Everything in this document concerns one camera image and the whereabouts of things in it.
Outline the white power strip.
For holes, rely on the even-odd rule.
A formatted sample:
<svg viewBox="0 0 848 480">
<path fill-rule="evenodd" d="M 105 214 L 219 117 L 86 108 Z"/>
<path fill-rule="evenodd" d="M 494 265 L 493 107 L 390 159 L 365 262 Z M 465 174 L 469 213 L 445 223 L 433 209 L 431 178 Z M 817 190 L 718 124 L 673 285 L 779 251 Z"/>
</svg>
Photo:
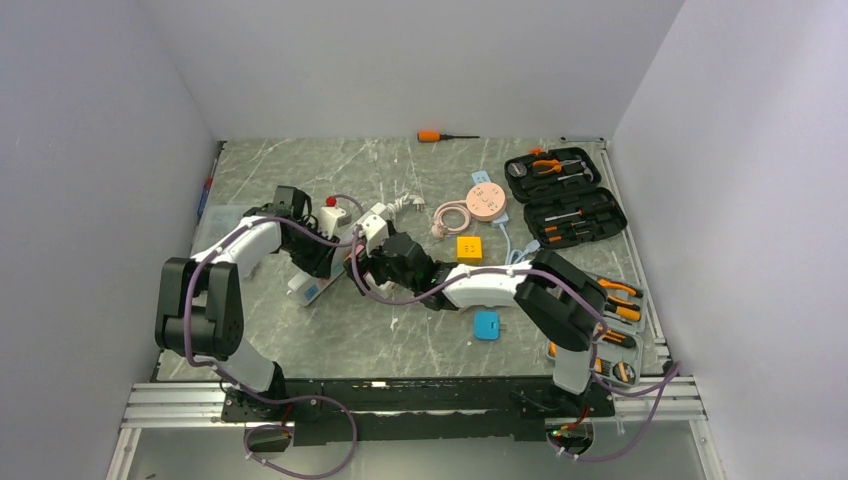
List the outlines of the white power strip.
<svg viewBox="0 0 848 480">
<path fill-rule="evenodd" d="M 341 234 L 338 236 L 341 243 L 350 243 L 353 239 L 353 229 L 357 225 L 358 220 L 368 213 L 374 213 L 382 216 L 389 223 L 393 221 L 396 214 L 404 207 L 412 206 L 417 211 L 422 211 L 425 201 L 422 197 L 414 194 L 404 194 L 388 204 L 377 202 L 370 209 L 363 210 L 358 208 L 360 215 L 358 218 L 354 213 L 347 210 L 351 215 L 351 222 L 347 225 Z M 365 240 L 360 240 L 360 248 L 365 247 Z M 310 305 L 318 296 L 344 272 L 344 262 L 350 256 L 351 247 L 337 247 L 332 263 L 332 273 L 328 279 L 321 279 L 309 276 L 301 271 L 288 282 L 288 292 L 290 298 L 297 301 L 301 306 Z"/>
</svg>

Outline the yellow plug adapter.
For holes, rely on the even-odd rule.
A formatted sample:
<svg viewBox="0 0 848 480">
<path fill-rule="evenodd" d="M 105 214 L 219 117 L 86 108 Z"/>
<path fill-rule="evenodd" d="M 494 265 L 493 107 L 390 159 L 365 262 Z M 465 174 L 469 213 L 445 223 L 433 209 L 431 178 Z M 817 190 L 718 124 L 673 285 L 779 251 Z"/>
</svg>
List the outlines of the yellow plug adapter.
<svg viewBox="0 0 848 480">
<path fill-rule="evenodd" d="M 456 238 L 456 261 L 466 265 L 481 265 L 484 259 L 482 238 L 458 236 Z"/>
</svg>

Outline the pink round plug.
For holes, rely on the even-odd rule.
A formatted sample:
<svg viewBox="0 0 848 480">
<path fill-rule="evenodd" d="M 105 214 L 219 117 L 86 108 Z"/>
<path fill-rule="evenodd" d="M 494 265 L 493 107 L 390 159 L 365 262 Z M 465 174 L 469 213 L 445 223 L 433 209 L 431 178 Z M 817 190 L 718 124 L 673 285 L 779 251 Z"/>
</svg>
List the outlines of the pink round plug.
<svg viewBox="0 0 848 480">
<path fill-rule="evenodd" d="M 506 211 L 507 198 L 503 188 L 493 182 L 473 186 L 465 198 L 470 215 L 482 222 L 493 222 Z"/>
</svg>

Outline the small blue plug adapter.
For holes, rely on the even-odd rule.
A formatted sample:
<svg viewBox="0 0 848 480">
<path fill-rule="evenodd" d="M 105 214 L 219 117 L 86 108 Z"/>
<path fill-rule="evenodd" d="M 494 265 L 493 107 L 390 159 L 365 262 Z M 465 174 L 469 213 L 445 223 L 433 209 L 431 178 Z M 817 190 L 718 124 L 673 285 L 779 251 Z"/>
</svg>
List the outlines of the small blue plug adapter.
<svg viewBox="0 0 848 480">
<path fill-rule="evenodd" d="M 472 334 L 476 340 L 496 341 L 507 329 L 497 311 L 479 310 L 472 318 Z"/>
</svg>

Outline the blue power strip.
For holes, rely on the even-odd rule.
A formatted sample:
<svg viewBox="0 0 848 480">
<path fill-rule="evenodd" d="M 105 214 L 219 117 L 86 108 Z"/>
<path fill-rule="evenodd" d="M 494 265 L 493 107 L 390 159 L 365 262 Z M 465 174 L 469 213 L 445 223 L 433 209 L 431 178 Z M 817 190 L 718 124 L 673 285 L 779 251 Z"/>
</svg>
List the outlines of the blue power strip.
<svg viewBox="0 0 848 480">
<path fill-rule="evenodd" d="M 473 172 L 471 174 L 471 178 L 472 178 L 473 186 L 475 186 L 476 184 L 479 184 L 479 183 L 483 183 L 483 182 L 493 182 L 491 180 L 489 174 L 486 171 Z M 494 225 L 501 225 L 501 224 L 506 223 L 508 220 L 509 220 L 509 215 L 508 215 L 507 211 L 505 211 L 505 213 L 500 218 L 498 218 L 497 220 L 490 222 L 490 223 L 492 223 Z"/>
</svg>

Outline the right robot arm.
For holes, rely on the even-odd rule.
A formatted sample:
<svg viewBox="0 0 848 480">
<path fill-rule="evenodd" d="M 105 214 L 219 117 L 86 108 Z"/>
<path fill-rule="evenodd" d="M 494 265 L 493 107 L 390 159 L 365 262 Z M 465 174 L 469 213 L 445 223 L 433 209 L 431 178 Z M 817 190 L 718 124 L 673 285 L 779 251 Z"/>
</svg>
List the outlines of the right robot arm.
<svg viewBox="0 0 848 480">
<path fill-rule="evenodd" d="M 472 307 L 520 309 L 556 347 L 551 401 L 574 415 L 590 399 L 595 346 L 608 328 L 603 287 L 560 255 L 543 251 L 502 266 L 469 266 L 436 261 L 406 233 L 396 233 L 367 249 L 357 234 L 345 271 L 361 294 L 380 302 L 376 289 L 388 282 L 409 292 L 411 304 L 433 311 Z"/>
</svg>

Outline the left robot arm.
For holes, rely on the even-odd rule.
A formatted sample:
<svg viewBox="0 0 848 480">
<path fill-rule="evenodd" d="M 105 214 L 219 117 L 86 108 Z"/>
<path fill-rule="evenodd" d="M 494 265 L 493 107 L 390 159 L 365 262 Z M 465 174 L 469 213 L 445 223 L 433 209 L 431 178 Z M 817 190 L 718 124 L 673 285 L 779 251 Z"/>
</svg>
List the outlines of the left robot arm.
<svg viewBox="0 0 848 480">
<path fill-rule="evenodd" d="M 313 208 L 309 195 L 279 186 L 271 202 L 244 212 L 237 226 L 190 257 L 172 257 L 161 271 L 154 339 L 192 366 L 209 367 L 230 383 L 235 401 L 264 420 L 287 406 L 282 367 L 244 336 L 241 281 L 268 255 L 284 252 L 315 281 L 340 272 L 350 214 L 334 198 Z"/>
</svg>

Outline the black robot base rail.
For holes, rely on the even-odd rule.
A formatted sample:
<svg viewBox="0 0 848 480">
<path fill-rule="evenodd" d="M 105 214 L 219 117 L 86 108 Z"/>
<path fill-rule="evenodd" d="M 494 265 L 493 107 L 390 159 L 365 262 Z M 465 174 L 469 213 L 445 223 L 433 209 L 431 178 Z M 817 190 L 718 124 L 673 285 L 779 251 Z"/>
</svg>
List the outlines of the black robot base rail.
<svg viewBox="0 0 848 480">
<path fill-rule="evenodd" d="M 543 441 L 561 423 L 611 418 L 611 396 L 592 384 L 580 394 L 549 375 L 395 379 L 289 379 L 293 407 L 227 391 L 225 423 L 290 422 L 297 446 L 329 442 L 506 437 Z"/>
</svg>

